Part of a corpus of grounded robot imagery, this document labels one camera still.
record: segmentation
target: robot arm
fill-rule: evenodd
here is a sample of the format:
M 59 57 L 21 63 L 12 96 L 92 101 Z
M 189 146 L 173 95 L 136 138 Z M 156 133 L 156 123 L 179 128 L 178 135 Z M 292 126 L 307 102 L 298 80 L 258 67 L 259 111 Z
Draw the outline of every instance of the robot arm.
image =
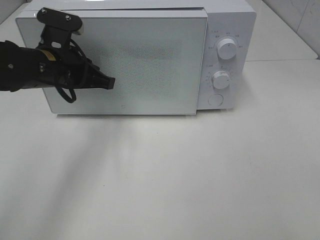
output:
M 0 42 L 0 91 L 55 87 L 73 103 L 74 89 L 114 88 L 115 79 L 103 74 L 71 39 L 83 29 L 78 16 L 44 7 L 37 19 L 45 26 L 35 49 Z

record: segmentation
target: control panel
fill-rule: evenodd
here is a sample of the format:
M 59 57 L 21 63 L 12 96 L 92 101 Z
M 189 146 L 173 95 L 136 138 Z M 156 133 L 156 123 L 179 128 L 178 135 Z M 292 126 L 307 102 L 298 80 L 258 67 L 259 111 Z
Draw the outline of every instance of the control panel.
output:
M 198 110 L 234 107 L 255 19 L 254 12 L 208 14 Z

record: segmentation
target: power level knob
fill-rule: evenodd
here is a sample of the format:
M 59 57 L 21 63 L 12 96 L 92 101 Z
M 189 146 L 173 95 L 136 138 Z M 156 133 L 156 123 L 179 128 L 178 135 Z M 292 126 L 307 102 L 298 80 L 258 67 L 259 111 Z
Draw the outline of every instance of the power level knob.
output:
M 232 59 L 237 54 L 237 44 L 231 38 L 222 39 L 217 44 L 217 51 L 223 60 Z
M 215 89 L 225 89 L 230 84 L 230 75 L 226 71 L 217 71 L 212 76 L 212 84 Z

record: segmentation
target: screw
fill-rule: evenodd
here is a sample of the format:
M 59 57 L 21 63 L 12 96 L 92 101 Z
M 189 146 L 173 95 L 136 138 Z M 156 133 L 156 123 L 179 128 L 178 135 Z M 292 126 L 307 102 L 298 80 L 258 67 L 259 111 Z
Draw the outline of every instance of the screw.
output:
M 40 73 L 43 73 L 45 70 L 46 70 L 45 66 L 43 64 L 40 64 L 40 66 L 39 66 Z

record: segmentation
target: microwave door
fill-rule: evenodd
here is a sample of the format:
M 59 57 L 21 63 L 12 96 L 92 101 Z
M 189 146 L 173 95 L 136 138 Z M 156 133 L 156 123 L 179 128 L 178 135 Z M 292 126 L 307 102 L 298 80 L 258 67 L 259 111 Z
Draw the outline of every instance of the microwave door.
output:
M 65 102 L 54 88 L 44 93 L 57 114 L 195 114 L 202 70 L 207 13 L 201 9 L 74 10 L 84 33 L 72 38 L 114 89 L 77 89 Z M 17 19 L 27 47 L 43 26 L 33 11 Z

